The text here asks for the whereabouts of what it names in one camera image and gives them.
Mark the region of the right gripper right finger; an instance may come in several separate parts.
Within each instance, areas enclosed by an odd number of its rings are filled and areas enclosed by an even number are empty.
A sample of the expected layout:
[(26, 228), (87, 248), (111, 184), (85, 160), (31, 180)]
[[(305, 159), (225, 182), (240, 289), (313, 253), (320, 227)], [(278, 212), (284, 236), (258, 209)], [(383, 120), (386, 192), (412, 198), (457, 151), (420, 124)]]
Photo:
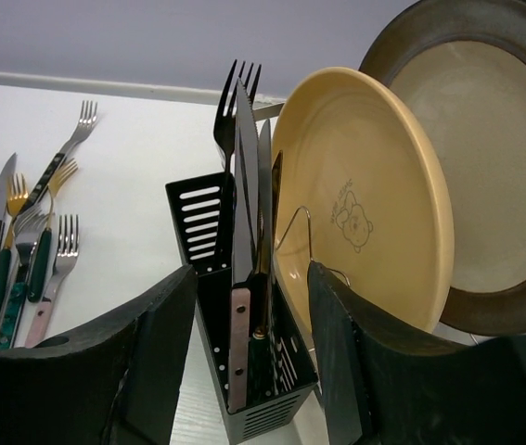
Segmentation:
[(467, 346), (399, 320), (308, 268), (333, 444), (526, 444), (526, 336)]

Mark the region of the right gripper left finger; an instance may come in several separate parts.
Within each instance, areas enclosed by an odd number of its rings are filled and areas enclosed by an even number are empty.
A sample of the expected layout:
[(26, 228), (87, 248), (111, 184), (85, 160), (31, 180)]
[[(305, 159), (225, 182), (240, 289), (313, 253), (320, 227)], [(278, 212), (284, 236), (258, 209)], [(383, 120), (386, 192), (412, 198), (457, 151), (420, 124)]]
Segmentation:
[(182, 266), (142, 295), (0, 351), (0, 444), (166, 444), (197, 296)]

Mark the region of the gold utensil green handle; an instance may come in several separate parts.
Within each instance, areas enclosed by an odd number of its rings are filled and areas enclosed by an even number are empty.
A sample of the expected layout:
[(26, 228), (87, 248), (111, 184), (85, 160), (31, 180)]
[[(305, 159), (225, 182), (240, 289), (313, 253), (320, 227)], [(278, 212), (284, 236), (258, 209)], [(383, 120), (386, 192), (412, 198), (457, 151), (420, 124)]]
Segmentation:
[(50, 197), (50, 206), (45, 229), (41, 233), (37, 246), (36, 255), (33, 262), (32, 274), (29, 282), (27, 300), (29, 302), (38, 302), (45, 288), (45, 277), (47, 264), (52, 244), (52, 220), (54, 216), (55, 200), (59, 190), (78, 170), (75, 159), (71, 159), (60, 166), (54, 173), (48, 183), (48, 193)]

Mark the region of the silver fork pink handle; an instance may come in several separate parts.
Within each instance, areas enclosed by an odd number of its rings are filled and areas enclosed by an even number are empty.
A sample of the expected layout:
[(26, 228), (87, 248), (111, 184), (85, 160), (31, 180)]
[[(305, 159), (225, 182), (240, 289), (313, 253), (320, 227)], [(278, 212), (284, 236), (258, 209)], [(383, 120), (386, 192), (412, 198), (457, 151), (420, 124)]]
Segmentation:
[(33, 348), (41, 343), (56, 306), (59, 288), (71, 273), (79, 256), (80, 222), (78, 214), (60, 215), (58, 218), (58, 245), (52, 274), (45, 292), (37, 304), (24, 347)]

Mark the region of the gold fork green handle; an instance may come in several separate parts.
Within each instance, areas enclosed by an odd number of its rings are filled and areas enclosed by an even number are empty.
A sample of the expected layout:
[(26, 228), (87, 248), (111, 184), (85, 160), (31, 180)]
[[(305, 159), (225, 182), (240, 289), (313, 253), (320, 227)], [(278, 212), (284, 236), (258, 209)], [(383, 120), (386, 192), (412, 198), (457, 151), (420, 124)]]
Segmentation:
[(28, 199), (29, 191), (23, 173), (14, 173), (7, 180), (6, 207), (10, 223), (7, 227), (6, 239), (0, 250), (0, 311), (6, 294), (6, 282), (11, 263), (11, 249), (14, 241), (15, 220)]

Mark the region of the black handled knife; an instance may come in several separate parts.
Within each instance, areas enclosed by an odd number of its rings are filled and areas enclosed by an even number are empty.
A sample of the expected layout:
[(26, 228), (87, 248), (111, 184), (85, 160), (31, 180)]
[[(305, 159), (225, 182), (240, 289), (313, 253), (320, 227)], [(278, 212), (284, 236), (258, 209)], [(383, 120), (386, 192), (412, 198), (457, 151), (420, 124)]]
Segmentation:
[(253, 336), (257, 340), (269, 332), (270, 299), (273, 293), (273, 256), (276, 237), (276, 213), (281, 185), (282, 153), (272, 154), (271, 122), (263, 123), (258, 145), (259, 165), (259, 238), (257, 243), (256, 286), (262, 298), (260, 321)]

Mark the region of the all silver fork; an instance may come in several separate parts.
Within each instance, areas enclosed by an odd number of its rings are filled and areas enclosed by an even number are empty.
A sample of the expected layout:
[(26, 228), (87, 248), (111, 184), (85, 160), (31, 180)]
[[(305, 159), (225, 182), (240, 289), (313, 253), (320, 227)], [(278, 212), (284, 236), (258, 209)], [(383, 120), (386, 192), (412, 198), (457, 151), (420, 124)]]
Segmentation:
[(38, 238), (44, 230), (47, 214), (43, 213), (39, 206), (32, 206), (20, 215), (15, 223), (15, 243), (38, 242)]

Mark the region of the silver fork black handle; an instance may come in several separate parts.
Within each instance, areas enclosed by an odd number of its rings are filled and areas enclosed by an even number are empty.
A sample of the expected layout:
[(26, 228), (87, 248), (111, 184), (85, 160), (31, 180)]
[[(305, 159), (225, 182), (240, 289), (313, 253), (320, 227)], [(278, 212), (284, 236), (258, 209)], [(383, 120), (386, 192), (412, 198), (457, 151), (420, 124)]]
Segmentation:
[(79, 120), (71, 137), (64, 143), (62, 148), (55, 154), (44, 173), (29, 194), (19, 213), (23, 213), (34, 204), (38, 203), (44, 196), (49, 180), (53, 177), (57, 169), (64, 163), (70, 152), (85, 141), (94, 130), (97, 121), (97, 102), (84, 100), (80, 111)]

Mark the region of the pink handled knife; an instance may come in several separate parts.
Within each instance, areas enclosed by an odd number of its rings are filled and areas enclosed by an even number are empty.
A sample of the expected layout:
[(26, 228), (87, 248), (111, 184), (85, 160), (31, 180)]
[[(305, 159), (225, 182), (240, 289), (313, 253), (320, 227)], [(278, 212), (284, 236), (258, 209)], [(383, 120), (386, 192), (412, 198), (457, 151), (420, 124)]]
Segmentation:
[(232, 288), (228, 355), (228, 411), (245, 407), (248, 396), (250, 284), (258, 237), (258, 131), (242, 81), (237, 81)]

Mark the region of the black handled fork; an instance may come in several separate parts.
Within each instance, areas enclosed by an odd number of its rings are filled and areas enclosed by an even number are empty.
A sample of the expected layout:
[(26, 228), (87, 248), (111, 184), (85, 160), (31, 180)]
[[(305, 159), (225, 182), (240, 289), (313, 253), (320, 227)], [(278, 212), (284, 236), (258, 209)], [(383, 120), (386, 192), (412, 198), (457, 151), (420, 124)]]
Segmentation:
[(244, 61), (235, 76), (237, 67), (237, 60), (235, 59), (229, 71), (225, 86), (222, 91), (220, 101), (217, 107), (215, 122), (213, 126), (213, 137), (218, 145), (220, 154), (224, 165), (223, 181), (222, 181), (222, 195), (221, 207), (219, 213), (219, 220), (217, 226), (217, 237), (214, 251), (215, 268), (223, 269), (225, 267), (225, 223), (227, 216), (227, 197), (226, 192), (229, 190), (229, 182), (232, 179), (230, 173), (231, 158), (235, 149), (235, 135), (236, 135), (236, 101), (237, 101), (237, 79), (244, 81), (244, 87), (248, 88), (250, 77), (254, 69), (254, 63), (250, 64), (250, 68), (245, 78), (243, 78), (246, 61)]

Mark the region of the black utensil caddy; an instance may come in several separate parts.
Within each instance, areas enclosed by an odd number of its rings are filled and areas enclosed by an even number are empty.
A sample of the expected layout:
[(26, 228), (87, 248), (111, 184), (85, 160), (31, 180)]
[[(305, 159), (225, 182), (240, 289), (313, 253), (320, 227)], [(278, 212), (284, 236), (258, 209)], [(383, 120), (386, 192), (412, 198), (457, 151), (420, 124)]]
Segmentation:
[(268, 329), (263, 352), (248, 364), (248, 402), (228, 409), (229, 384), (235, 372), (228, 364), (231, 260), (214, 257), (222, 173), (171, 182), (165, 186), (183, 263), (198, 277), (197, 323), (225, 423), (227, 438), (239, 444), (288, 424), (317, 383), (317, 374), (288, 304), (276, 287), (271, 309), (250, 307), (250, 328), (264, 318)]

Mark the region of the yellow plate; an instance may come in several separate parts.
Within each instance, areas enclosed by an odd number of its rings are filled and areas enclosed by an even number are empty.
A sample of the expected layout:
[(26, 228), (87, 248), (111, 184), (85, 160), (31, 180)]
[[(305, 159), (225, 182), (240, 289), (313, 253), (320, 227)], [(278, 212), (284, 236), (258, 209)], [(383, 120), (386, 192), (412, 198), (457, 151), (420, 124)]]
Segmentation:
[(276, 268), (301, 329), (312, 329), (307, 271), (319, 261), (352, 291), (432, 331), (455, 256), (443, 171), (417, 118), (357, 70), (306, 77), (273, 135), (282, 153)]

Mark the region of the brown rimmed beige plate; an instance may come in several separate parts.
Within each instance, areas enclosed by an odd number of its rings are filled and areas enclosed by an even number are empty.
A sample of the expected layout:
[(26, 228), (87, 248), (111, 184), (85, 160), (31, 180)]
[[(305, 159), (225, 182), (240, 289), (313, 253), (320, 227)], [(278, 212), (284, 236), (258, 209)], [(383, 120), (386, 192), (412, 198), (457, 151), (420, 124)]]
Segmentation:
[(419, 1), (360, 69), (411, 109), (443, 169), (455, 268), (442, 321), (526, 333), (526, 1)]

